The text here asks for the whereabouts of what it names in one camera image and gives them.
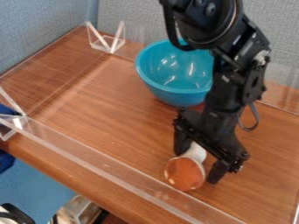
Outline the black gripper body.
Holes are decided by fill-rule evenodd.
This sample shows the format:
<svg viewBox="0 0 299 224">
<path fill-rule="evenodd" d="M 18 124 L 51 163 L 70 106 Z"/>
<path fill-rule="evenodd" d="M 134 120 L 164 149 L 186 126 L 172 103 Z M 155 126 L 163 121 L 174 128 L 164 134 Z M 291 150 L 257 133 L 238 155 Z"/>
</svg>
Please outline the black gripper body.
<svg viewBox="0 0 299 224">
<path fill-rule="evenodd" d="M 217 158 L 230 164 L 229 172 L 239 172 L 249 160 L 249 152 L 237 136 L 237 125 L 243 107 L 218 110 L 207 106 L 203 111 L 179 108 L 174 130 L 189 138 Z"/>
</svg>

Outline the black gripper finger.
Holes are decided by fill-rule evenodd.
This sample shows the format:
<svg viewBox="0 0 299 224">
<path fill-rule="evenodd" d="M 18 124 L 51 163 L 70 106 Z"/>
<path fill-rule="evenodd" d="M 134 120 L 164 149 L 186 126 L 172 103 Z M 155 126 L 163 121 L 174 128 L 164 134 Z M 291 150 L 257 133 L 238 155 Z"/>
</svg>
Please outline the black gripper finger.
<svg viewBox="0 0 299 224">
<path fill-rule="evenodd" d="M 230 164 L 227 164 L 223 160 L 218 160 L 210 170 L 207 181 L 211 184 L 217 185 L 221 179 L 225 177 L 229 170 L 230 170 Z"/>
<path fill-rule="evenodd" d="M 174 131 L 174 153 L 181 156 L 191 147 L 193 140 L 181 130 Z"/>
</svg>

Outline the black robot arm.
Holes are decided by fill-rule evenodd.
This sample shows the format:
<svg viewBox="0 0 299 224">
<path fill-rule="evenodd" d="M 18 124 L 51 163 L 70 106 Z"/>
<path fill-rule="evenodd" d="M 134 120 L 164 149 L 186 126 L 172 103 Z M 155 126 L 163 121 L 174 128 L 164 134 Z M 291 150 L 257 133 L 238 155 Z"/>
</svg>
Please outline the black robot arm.
<svg viewBox="0 0 299 224">
<path fill-rule="evenodd" d="M 174 151 L 197 143 L 218 159 L 207 181 L 238 172 L 249 152 L 235 128 L 241 115 L 267 91 L 270 41 L 243 12 L 242 0 L 159 0 L 168 39 L 183 51 L 206 49 L 214 56 L 213 86 L 199 112 L 181 108 L 174 120 Z"/>
</svg>

